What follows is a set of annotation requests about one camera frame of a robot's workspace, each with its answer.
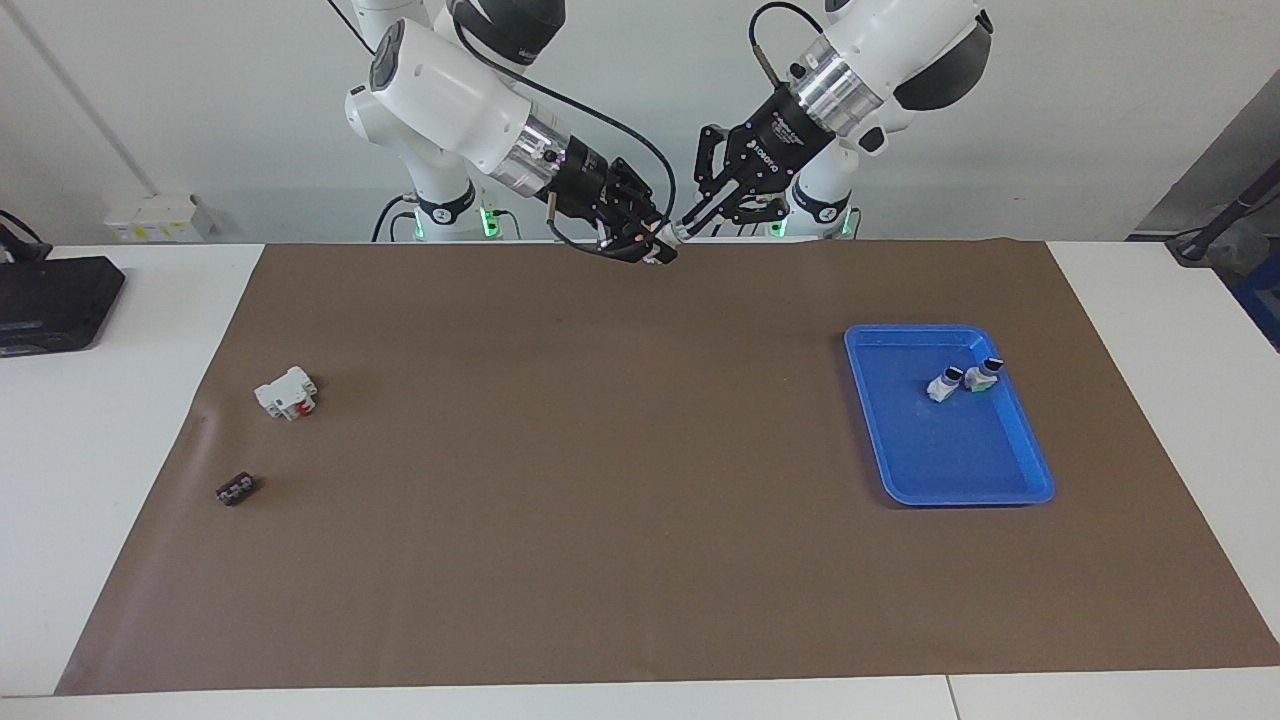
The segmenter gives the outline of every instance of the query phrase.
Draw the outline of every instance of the brown table covering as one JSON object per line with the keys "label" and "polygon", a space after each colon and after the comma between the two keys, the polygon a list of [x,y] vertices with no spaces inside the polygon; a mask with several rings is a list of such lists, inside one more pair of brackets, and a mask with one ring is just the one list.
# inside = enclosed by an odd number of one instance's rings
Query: brown table covering
{"label": "brown table covering", "polygon": [[[1056,500],[891,501],[863,323],[987,329]],[[273,420],[294,364],[317,414]],[[1275,638],[1043,245],[270,246],[58,692],[1254,665]]]}

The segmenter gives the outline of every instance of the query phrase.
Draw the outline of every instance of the white table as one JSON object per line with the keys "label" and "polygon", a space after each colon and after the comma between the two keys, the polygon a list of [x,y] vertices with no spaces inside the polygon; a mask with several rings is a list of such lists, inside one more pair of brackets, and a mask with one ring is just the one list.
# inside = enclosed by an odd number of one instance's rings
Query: white table
{"label": "white table", "polygon": [[[1280,356],[1211,273],[1179,268],[1162,246],[1051,249],[1280,632]],[[59,251],[86,254],[105,254],[129,275],[101,343],[0,364],[0,719],[1280,717],[1280,669],[41,697],[70,656],[261,246]]]}

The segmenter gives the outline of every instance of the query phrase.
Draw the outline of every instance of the black device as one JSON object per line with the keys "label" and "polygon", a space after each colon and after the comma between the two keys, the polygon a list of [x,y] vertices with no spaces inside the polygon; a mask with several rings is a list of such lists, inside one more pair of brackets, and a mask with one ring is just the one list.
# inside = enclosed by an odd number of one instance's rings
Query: black device
{"label": "black device", "polygon": [[0,264],[0,357],[88,347],[123,286],[106,258]]}

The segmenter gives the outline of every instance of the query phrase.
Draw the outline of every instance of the white bottle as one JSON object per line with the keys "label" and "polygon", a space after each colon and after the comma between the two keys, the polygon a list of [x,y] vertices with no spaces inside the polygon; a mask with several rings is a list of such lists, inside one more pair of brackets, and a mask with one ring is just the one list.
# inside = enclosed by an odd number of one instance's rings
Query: white bottle
{"label": "white bottle", "polygon": [[933,378],[933,382],[929,383],[929,397],[933,402],[945,401],[960,388],[960,380],[963,379],[964,372],[960,368],[947,368],[946,372]]}
{"label": "white bottle", "polygon": [[983,360],[982,365],[969,368],[964,374],[964,387],[969,388],[969,392],[987,392],[1000,382],[1000,370],[1004,366],[1005,361],[998,357]]}

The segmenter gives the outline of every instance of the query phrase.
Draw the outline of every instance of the green indicator light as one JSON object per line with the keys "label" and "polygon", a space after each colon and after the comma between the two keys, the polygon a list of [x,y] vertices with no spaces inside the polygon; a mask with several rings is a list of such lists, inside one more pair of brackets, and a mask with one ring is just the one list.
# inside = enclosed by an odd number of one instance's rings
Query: green indicator light
{"label": "green indicator light", "polygon": [[485,237],[498,237],[498,233],[502,232],[502,227],[498,225],[498,217],[485,208],[480,209],[480,224],[484,227]]}

